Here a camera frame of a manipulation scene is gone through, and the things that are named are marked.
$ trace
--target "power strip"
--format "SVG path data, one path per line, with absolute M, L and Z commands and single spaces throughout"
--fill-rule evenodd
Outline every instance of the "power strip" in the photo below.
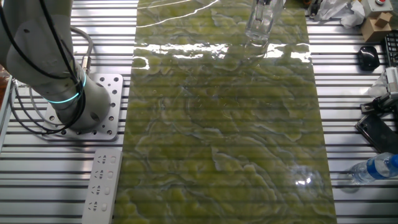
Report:
M 122 152 L 97 149 L 91 170 L 82 224 L 109 224 L 118 187 Z

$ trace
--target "plastic bottle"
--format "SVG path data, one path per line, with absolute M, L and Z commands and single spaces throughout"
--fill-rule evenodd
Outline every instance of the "plastic bottle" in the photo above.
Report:
M 398 175 L 398 155 L 385 152 L 350 169 L 354 184 L 363 185 Z

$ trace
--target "green marble slab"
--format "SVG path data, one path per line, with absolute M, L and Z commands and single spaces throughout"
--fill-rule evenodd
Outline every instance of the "green marble slab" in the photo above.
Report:
M 250 11 L 139 2 L 115 223 L 336 223 L 304 11 L 247 60 Z

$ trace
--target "glowing blue ring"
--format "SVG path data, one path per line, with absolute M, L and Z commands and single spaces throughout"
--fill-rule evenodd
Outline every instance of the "glowing blue ring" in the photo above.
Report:
M 85 76 L 85 81 L 83 82 L 83 88 L 86 85 L 86 73 L 84 74 L 84 76 Z M 69 101 L 75 99 L 78 95 L 79 95 L 79 93 L 76 93 L 75 96 L 73 96 L 73 97 L 71 97 L 71 98 L 69 98 L 67 100 L 63 100 L 63 101 L 51 101 L 51 100 L 48 100 L 46 98 L 44 98 L 44 99 L 47 100 L 49 103 L 66 103 L 66 102 L 69 102 Z

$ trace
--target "bottle cap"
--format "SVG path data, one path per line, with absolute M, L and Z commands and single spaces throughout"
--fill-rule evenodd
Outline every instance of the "bottle cap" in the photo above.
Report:
M 392 156 L 390 162 L 394 167 L 398 168 L 398 155 Z

